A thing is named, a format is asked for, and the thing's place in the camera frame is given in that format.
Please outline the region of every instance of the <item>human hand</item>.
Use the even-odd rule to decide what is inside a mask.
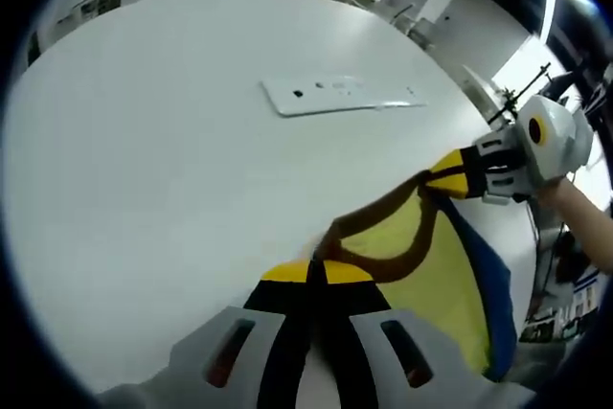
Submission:
[[[538,203],[546,208],[555,208],[559,200],[564,196],[564,190],[570,185],[571,183],[566,177],[548,182],[536,192]]]

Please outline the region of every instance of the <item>yellow fabric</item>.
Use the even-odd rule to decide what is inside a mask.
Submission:
[[[324,261],[328,284],[371,282],[371,277],[361,268],[339,261]]]
[[[281,263],[263,274],[265,282],[306,283],[310,261]]]
[[[410,246],[420,215],[415,193],[393,215],[343,239],[342,245],[373,259],[392,258]],[[454,339],[470,369],[486,369],[489,337],[481,296],[460,238],[443,212],[437,214],[432,246],[421,265],[408,277],[378,287],[392,308],[411,309]]]
[[[428,182],[428,187],[446,192],[454,198],[464,199],[468,194],[468,179],[465,174],[453,174]]]
[[[441,159],[432,169],[432,172],[445,170],[447,168],[459,167],[463,163],[462,153],[457,148],[451,150]],[[428,182],[428,187],[445,191],[454,198],[465,198],[468,194],[468,180],[464,174],[453,174]]]

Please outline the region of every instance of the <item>wall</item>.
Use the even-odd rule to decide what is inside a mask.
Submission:
[[[36,19],[36,30],[40,50],[44,52],[57,40],[56,25],[60,19],[68,16],[72,8],[83,0],[48,0]]]
[[[435,34],[431,55],[445,70],[463,64],[487,80],[529,36],[491,0],[452,0],[437,21]]]

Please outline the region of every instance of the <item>white device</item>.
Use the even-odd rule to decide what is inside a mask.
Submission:
[[[587,165],[594,132],[582,110],[574,114],[543,96],[532,96],[517,121],[475,142],[482,158],[507,155],[513,165],[485,171],[484,200],[527,197],[547,182]]]
[[[261,84],[277,113],[284,117],[426,105],[408,84],[393,86],[349,76],[274,78]]]

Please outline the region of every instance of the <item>white table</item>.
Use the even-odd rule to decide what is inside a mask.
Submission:
[[[313,72],[406,82],[429,106],[278,117],[260,80]],[[334,217],[488,130],[415,44],[329,0],[117,9],[28,69],[5,123],[17,280],[95,391],[150,377],[261,273],[309,255]],[[511,269],[519,327],[534,276],[526,209],[460,207]]]

